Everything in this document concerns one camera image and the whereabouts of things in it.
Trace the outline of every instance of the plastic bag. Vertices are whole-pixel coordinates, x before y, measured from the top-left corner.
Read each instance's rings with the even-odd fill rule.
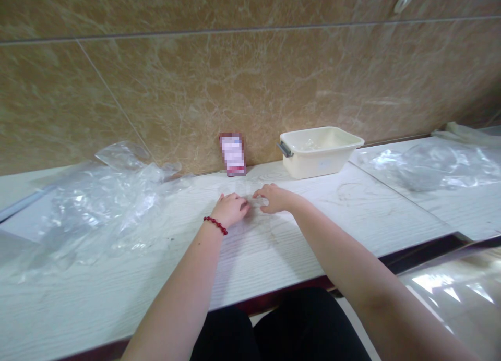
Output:
[[[55,184],[52,210],[40,218],[40,244],[24,248],[15,263],[19,281],[65,270],[73,263],[93,264],[106,254],[146,250],[154,240],[147,227],[170,195],[190,186],[181,165],[158,167],[131,142],[96,154],[106,163],[88,163]]]
[[[489,135],[468,126],[458,125],[455,122],[447,123],[445,131],[433,131],[432,136],[479,146],[501,147],[501,136]]]
[[[385,171],[388,179],[412,191],[475,187],[501,181],[499,150],[435,139],[402,153],[361,152],[359,162]]]

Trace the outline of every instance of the leg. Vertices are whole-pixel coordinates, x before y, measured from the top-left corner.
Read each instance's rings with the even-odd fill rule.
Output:
[[[192,361],[260,360],[249,317],[235,306],[207,314],[192,352]]]
[[[254,335],[264,361],[371,360],[343,309],[322,288],[290,293]]]

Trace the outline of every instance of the bracelet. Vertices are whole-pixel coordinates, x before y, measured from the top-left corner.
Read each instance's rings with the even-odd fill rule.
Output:
[[[223,226],[221,225],[221,223],[218,223],[218,222],[216,221],[216,219],[213,219],[213,218],[211,218],[210,216],[205,216],[205,217],[204,217],[204,221],[206,221],[206,220],[210,220],[212,223],[214,223],[214,224],[215,224],[215,225],[216,225],[216,226],[217,226],[217,227],[221,230],[221,232],[223,233],[223,235],[225,235],[225,236],[226,236],[226,235],[228,234],[228,231],[226,230],[226,228],[225,228],[225,227],[223,227]]]

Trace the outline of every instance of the marble tile wall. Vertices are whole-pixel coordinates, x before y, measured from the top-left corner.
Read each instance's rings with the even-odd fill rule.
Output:
[[[280,133],[367,142],[501,115],[501,0],[0,0],[0,174],[123,139],[185,171],[248,164]]]

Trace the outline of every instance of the gray handle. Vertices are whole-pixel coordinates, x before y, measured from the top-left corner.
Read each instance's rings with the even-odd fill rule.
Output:
[[[287,145],[283,141],[280,141],[280,143],[277,143],[277,146],[280,149],[280,151],[282,151],[283,155],[286,158],[290,158],[292,155],[294,155],[294,153],[291,152],[289,147],[287,147]]]

